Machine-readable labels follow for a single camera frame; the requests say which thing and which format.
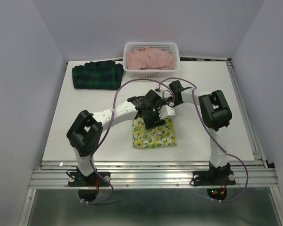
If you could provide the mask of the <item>lemon print skirt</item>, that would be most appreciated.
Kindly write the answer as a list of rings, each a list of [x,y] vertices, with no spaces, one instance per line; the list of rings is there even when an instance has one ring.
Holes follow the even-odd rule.
[[[173,147],[177,145],[175,124],[171,118],[165,124],[153,129],[146,129],[142,118],[133,120],[133,147],[137,149]]]

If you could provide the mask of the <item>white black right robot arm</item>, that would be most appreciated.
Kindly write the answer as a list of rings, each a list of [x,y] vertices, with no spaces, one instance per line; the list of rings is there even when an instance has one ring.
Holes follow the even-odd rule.
[[[192,186],[218,186],[229,182],[231,165],[227,156],[226,135],[232,119],[232,112],[222,91],[209,94],[196,88],[183,87],[179,80],[169,84],[175,95],[175,106],[183,103],[194,104],[205,131],[210,137],[209,169],[194,171]]]

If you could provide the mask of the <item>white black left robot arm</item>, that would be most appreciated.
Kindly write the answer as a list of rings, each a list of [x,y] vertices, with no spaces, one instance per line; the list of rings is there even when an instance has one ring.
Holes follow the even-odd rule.
[[[107,137],[110,128],[122,122],[143,118],[146,129],[165,124],[165,118],[175,116],[169,102],[157,92],[131,97],[118,106],[100,112],[81,111],[67,132],[67,139],[75,151],[79,180],[86,186],[95,182],[93,155]]]

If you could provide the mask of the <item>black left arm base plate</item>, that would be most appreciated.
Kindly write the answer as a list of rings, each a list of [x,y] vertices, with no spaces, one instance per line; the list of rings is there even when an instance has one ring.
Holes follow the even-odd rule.
[[[111,188],[109,184],[110,172],[100,173],[100,175],[106,179],[108,183],[106,183],[96,173],[92,173],[86,177],[79,170],[70,170],[66,171],[66,175],[68,176],[67,186],[78,189],[78,198],[80,199],[81,203],[85,203],[87,205],[102,204],[111,197],[109,196],[104,200],[96,201],[98,195],[100,194],[100,188]]]

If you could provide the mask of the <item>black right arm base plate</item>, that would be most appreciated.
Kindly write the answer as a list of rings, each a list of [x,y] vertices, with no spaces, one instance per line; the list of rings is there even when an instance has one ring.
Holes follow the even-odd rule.
[[[208,171],[194,171],[190,181],[191,186],[207,186],[207,194],[212,200],[225,201],[228,186],[236,185],[232,171],[216,173]]]

